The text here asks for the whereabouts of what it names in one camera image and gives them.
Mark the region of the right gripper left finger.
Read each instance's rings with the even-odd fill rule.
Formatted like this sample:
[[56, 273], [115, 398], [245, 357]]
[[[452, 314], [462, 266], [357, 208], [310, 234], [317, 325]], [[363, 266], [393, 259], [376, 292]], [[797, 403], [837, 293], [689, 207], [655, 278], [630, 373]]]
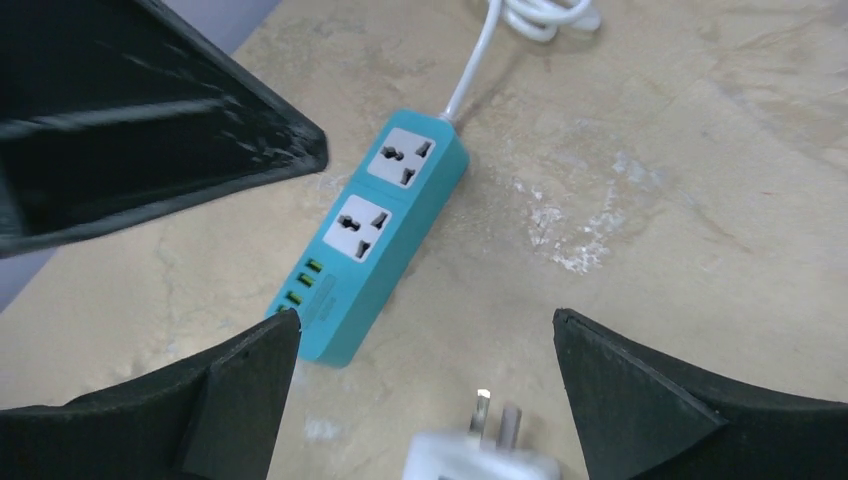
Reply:
[[214, 347], [62, 406], [1, 414], [5, 479], [263, 479], [300, 341], [283, 310]]

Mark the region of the white plug adapter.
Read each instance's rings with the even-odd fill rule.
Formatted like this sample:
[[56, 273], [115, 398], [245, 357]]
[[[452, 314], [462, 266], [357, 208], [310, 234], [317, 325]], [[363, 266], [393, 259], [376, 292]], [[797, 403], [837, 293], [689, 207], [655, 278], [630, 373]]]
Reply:
[[502, 410], [497, 438], [486, 439], [491, 392], [477, 391], [476, 405], [466, 430], [422, 431], [410, 442], [402, 480], [560, 480], [555, 458], [517, 447], [522, 410]]

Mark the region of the teal power strip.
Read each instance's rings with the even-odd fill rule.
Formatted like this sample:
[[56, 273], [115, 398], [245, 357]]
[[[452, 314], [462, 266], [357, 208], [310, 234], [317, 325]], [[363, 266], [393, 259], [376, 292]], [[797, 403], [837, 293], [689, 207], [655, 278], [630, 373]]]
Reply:
[[389, 118], [267, 310], [297, 313], [301, 360], [351, 362], [469, 163], [448, 121]]

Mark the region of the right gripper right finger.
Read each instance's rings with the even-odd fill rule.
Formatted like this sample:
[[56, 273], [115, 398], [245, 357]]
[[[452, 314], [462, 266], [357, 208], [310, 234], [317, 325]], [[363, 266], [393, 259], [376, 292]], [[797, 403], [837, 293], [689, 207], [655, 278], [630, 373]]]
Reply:
[[843, 479], [847, 407], [730, 379], [572, 310], [554, 345], [592, 479]]

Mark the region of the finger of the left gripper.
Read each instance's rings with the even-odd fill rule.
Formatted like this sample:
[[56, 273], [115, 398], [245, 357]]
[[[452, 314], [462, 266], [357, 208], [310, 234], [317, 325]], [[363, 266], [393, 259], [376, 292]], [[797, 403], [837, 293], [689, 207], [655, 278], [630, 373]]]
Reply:
[[160, 1], [1, 5], [1, 254], [324, 170], [324, 131]]

